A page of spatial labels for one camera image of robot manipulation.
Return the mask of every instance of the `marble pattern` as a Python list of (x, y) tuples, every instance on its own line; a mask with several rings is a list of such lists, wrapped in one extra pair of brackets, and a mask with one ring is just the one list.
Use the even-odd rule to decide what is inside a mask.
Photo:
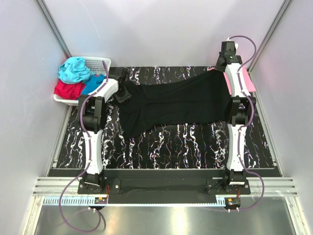
[[(177, 82), (210, 67), (132, 67), (136, 84)], [(125, 140), (119, 111), (107, 103), (108, 117), (101, 143), (104, 168), (225, 168), (228, 158), (228, 128), (224, 122), (155, 126), (140, 137)], [(73, 107), (60, 151), (57, 168), (83, 168), (85, 146)], [(247, 128), (245, 164), (250, 168), (272, 168), (273, 161), (258, 113)]]

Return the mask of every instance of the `folded clothes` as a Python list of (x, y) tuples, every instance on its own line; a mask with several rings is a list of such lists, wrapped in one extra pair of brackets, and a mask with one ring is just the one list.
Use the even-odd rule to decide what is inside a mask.
[(66, 84), (61, 80), (58, 81), (56, 87), (54, 88), (54, 93), (63, 99), (78, 99), (83, 89), (85, 88), (85, 84), (82, 82), (76, 84)]
[(125, 138), (159, 124), (223, 121), (231, 99), (224, 75), (217, 70), (175, 83), (137, 86), (128, 81), (125, 86), (132, 95), (127, 103), (119, 104)]
[(66, 84), (75, 84), (87, 81), (94, 72), (85, 65), (86, 60), (83, 57), (68, 58), (64, 64), (59, 67), (59, 78)]
[(103, 74), (95, 74), (91, 76), (84, 84), (86, 85), (83, 89), (82, 94), (89, 94), (96, 90), (103, 82), (105, 76)]

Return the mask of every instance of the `cable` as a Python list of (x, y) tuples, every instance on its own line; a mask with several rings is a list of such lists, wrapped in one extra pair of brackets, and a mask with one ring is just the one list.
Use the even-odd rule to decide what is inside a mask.
[[(254, 46), (254, 53), (253, 55), (251, 56), (250, 59), (248, 59), (246, 62), (244, 62), (237, 70), (237, 76), (238, 76), (238, 80), (239, 80), (239, 85), (240, 85), (240, 89), (243, 90), (243, 86), (242, 86), (242, 83), (241, 83), (241, 79), (240, 79), (240, 69), (246, 65), (248, 62), (250, 62), (255, 56), (256, 56), (256, 44), (254, 43), (254, 41), (252, 39), (250, 39), (249, 37), (247, 36), (244, 36), (244, 35), (236, 35), (236, 36), (233, 36), (233, 37), (230, 37), (229, 39), (232, 39), (232, 38), (246, 38), (248, 39), (250, 42), (252, 42), (253, 46)], [(251, 116), (250, 116), (250, 119), (248, 121), (248, 123), (246, 125), (243, 125), (241, 126), (239, 129), (238, 129), (238, 156), (241, 156), (240, 155), (240, 132), (241, 132), (241, 129), (243, 127), (248, 127), (251, 123), (252, 123), (252, 120), (253, 120), (253, 116), (254, 116), (254, 107), (253, 107), (253, 103), (252, 103), (252, 100), (250, 99), (250, 97), (242, 91), (242, 93), (244, 94), (244, 96), (248, 99), (249, 103), (250, 103), (250, 106), (251, 106)], [(264, 181), (262, 179), (262, 177), (258, 174), (258, 173), (255, 173), (255, 172), (252, 172), (252, 171), (249, 171), (243, 160), (241, 159), (241, 157), (239, 157), (239, 161), (242, 165), (242, 167), (244, 168), (245, 172), (248, 173), (248, 174), (251, 174), (251, 175), (255, 175), (257, 177), (259, 177), (259, 179), (261, 180), (261, 183), (262, 183), (262, 193), (261, 193), (261, 196), (259, 198), (259, 200), (251, 207), (248, 207), (248, 208), (244, 208), (244, 209), (240, 209), (241, 211), (248, 211), (249, 209), (252, 209), (252, 208), (255, 208), (263, 199), (263, 196), (264, 196), (264, 191), (265, 191), (265, 186), (264, 186)]]
[(81, 229), (77, 229), (77, 228), (73, 227), (72, 225), (70, 225), (70, 224), (68, 223), (68, 221), (66, 220), (66, 218), (64, 217), (63, 212), (62, 212), (62, 207), (61, 207), (61, 200), (62, 200), (62, 197), (63, 197), (65, 191), (68, 189), (68, 187), (69, 187), (75, 180), (77, 180), (79, 177), (81, 177), (85, 172), (87, 172), (88, 168), (90, 167), (90, 163), (91, 163), (91, 140), (90, 140), (90, 138), (91, 138), (91, 136), (90, 136), (90, 134), (88, 133), (88, 131), (86, 130), (86, 128), (85, 128), (85, 126), (84, 126), (84, 123), (83, 123), (83, 109), (84, 109), (84, 107), (85, 107), (87, 101), (88, 101), (91, 97), (93, 97), (95, 94), (97, 94), (97, 93), (98, 93), (102, 88), (104, 88), (104, 86), (108, 83), (108, 80), (109, 80), (109, 71), (108, 71), (108, 67), (107, 67), (107, 65), (106, 65), (106, 63), (105, 63), (104, 61), (102, 61), (102, 63), (103, 63), (103, 66), (104, 66), (104, 69), (105, 69), (105, 72), (106, 72), (106, 77), (107, 77), (107, 79), (106, 79), (106, 81), (105, 81), (95, 92), (93, 92), (92, 94), (90, 94), (89, 96), (87, 96), (87, 98), (84, 100), (84, 102), (83, 102), (83, 104), (82, 104), (81, 112), (80, 112), (80, 125), (81, 125), (83, 131), (86, 132), (86, 133), (87, 133), (87, 136), (88, 136), (89, 160), (88, 160), (88, 162), (87, 162), (86, 168), (85, 168), (78, 176), (76, 176), (76, 178), (74, 178), (73, 180), (71, 180), (68, 185), (65, 186), (65, 188), (63, 189), (63, 191), (62, 191), (62, 193), (61, 193), (61, 195), (60, 195), (60, 199), (59, 199), (59, 211), (60, 211), (60, 214), (61, 214), (61, 217), (62, 217), (64, 223), (66, 223), (66, 225), (69, 226), (70, 228), (72, 228), (73, 230), (75, 230), (75, 231), (77, 231), (77, 232), (80, 232), (80, 233), (92, 233), (92, 232), (96, 231), (96, 230), (98, 229), (98, 227), (100, 226), (100, 223), (101, 223), (101, 213), (100, 213), (99, 211), (97, 211), (97, 210), (93, 210), (94, 212), (97, 212), (97, 214), (98, 214), (98, 216), (99, 216), (99, 222), (98, 222), (98, 224), (96, 225), (96, 227), (95, 227), (94, 229), (91, 229), (91, 230), (81, 230)]

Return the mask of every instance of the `teal cloth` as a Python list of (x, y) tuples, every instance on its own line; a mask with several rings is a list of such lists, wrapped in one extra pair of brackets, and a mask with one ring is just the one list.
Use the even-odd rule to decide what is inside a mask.
[(85, 65), (83, 57), (70, 57), (59, 67), (58, 78), (66, 84), (86, 82), (94, 72)]
[(84, 82), (86, 86), (83, 89), (82, 94), (89, 94), (96, 90), (102, 84), (104, 78), (105, 75), (103, 74), (91, 76), (86, 82)]

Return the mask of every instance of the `laundry basket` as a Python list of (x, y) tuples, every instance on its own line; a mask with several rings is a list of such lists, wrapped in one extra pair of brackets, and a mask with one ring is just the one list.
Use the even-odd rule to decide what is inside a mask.
[[(108, 58), (102, 58), (102, 57), (87, 57), (87, 56), (82, 56), (83, 58), (86, 59), (86, 66), (91, 69), (96, 74), (102, 73), (106, 75), (106, 71), (103, 67), (102, 61), (104, 61), (108, 67), (108, 71), (110, 70), (111, 66), (111, 60)], [(78, 100), (71, 100), (71, 99), (63, 99), (62, 97), (58, 96), (57, 94), (53, 95), (53, 99), (58, 102), (65, 103), (67, 105), (71, 106), (77, 106), (78, 105)]]

